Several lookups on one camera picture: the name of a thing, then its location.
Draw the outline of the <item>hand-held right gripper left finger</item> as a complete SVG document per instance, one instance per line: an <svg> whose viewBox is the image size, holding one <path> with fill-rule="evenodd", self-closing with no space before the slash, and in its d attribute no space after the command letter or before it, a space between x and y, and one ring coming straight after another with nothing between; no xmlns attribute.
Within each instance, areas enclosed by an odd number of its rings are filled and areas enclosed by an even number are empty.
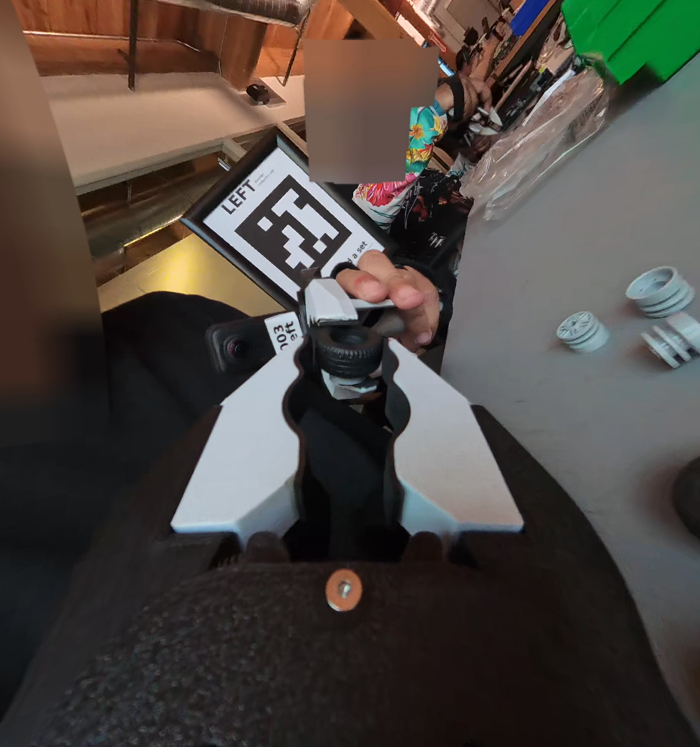
<svg viewBox="0 0 700 747"><path fill-rule="evenodd" d="M305 438L289 411L307 345L289 343L222 401L171 518L175 533L283 537L310 523Z"/></svg>

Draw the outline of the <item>person's left hand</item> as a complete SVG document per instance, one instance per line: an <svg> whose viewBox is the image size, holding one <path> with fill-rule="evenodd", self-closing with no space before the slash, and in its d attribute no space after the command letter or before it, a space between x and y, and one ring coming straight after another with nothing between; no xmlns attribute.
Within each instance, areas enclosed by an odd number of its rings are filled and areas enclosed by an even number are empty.
<svg viewBox="0 0 700 747"><path fill-rule="evenodd" d="M397 339L413 353L427 347L438 331L438 289L418 270L397 267L378 250L364 253L356 268L341 270L336 281L356 299L368 303L392 301L404 321L404 330Z"/></svg>

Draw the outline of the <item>small black device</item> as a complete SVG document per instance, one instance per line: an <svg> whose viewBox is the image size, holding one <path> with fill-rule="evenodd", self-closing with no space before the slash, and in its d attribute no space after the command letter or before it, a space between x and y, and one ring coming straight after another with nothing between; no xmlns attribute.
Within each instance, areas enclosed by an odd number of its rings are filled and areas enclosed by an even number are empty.
<svg viewBox="0 0 700 747"><path fill-rule="evenodd" d="M252 82L245 89L245 95L254 107L280 107L286 101L262 80Z"/></svg>

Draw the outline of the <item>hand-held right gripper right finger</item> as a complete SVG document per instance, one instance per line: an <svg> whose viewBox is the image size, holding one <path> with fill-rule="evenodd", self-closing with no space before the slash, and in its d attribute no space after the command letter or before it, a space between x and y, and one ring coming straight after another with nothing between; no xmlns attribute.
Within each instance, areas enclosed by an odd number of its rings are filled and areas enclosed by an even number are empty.
<svg viewBox="0 0 700 747"><path fill-rule="evenodd" d="M411 537L520 533L524 520L466 397L400 342L382 358L392 441L384 510Z"/></svg>

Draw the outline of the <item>blue crate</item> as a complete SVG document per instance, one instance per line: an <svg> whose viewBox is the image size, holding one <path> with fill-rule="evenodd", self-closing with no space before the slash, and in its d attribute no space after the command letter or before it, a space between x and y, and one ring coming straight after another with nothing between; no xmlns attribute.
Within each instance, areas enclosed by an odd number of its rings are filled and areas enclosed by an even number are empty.
<svg viewBox="0 0 700 747"><path fill-rule="evenodd" d="M509 25L514 36L529 34L529 29L543 20L549 12L560 10L562 1L523 1L513 14Z"/></svg>

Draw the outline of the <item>clear plastic bag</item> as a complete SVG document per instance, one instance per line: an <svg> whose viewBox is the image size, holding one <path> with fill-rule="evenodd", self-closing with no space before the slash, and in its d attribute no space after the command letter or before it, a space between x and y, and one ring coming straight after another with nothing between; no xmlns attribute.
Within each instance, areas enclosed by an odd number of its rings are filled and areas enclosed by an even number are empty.
<svg viewBox="0 0 700 747"><path fill-rule="evenodd" d="M469 217L499 221L561 164L588 144L607 120L610 91L597 70L569 70L523 122L503 135L462 179Z"/></svg>

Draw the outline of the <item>grey toy wheel rim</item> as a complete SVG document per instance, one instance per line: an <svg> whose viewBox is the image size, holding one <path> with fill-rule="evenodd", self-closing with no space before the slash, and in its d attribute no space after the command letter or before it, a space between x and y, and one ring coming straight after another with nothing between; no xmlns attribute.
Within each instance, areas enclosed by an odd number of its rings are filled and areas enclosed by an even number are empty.
<svg viewBox="0 0 700 747"><path fill-rule="evenodd" d="M378 387L377 380L370 376L346 378L326 370L320 373L330 396L339 401L357 400L372 394Z"/></svg>
<svg viewBox="0 0 700 747"><path fill-rule="evenodd" d="M665 317L640 337L646 348L670 369L680 369L700 358L700 322L687 312Z"/></svg>
<svg viewBox="0 0 700 747"><path fill-rule="evenodd" d="M625 297L640 313L661 319L682 312L694 300L693 286L673 266L655 267L642 273L627 286Z"/></svg>
<svg viewBox="0 0 700 747"><path fill-rule="evenodd" d="M577 312L560 322L556 337L573 352L588 353L603 347L610 334L595 314Z"/></svg>

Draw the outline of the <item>small black toy tyre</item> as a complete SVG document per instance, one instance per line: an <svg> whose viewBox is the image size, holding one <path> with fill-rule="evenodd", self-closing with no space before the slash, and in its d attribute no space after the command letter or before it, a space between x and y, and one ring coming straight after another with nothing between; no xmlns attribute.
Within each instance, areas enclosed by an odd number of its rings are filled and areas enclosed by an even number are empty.
<svg viewBox="0 0 700 747"><path fill-rule="evenodd" d="M311 335L317 366L330 375L367 377L382 362L383 339L365 326L322 326Z"/></svg>

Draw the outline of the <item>green plastic box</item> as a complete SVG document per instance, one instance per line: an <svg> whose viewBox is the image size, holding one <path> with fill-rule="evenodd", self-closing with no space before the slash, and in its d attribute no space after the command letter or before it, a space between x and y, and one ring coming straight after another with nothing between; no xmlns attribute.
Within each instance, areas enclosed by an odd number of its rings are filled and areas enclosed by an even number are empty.
<svg viewBox="0 0 700 747"><path fill-rule="evenodd" d="M647 68L666 81L700 52L700 1L565 1L576 53L623 84Z"/></svg>

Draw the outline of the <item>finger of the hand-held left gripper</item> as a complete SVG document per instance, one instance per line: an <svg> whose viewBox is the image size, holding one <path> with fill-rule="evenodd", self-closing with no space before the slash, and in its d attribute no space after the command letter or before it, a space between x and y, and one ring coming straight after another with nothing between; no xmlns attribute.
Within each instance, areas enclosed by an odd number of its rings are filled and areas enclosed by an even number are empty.
<svg viewBox="0 0 700 747"><path fill-rule="evenodd" d="M382 338L399 338L405 332L405 320L392 300L370 303L353 298L352 304L357 313L357 323Z"/></svg>
<svg viewBox="0 0 700 747"><path fill-rule="evenodd" d="M319 277L299 291L299 319L302 327L351 326L358 312L336 279Z"/></svg>

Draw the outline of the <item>white counter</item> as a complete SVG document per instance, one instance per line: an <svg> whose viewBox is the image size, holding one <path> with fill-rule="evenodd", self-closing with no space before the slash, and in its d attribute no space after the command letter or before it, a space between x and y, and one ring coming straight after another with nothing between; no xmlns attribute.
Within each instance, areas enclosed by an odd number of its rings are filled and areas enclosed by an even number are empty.
<svg viewBox="0 0 700 747"><path fill-rule="evenodd" d="M276 105L255 105L212 72L40 77L81 195L221 149L304 118L304 76L264 82Z"/></svg>

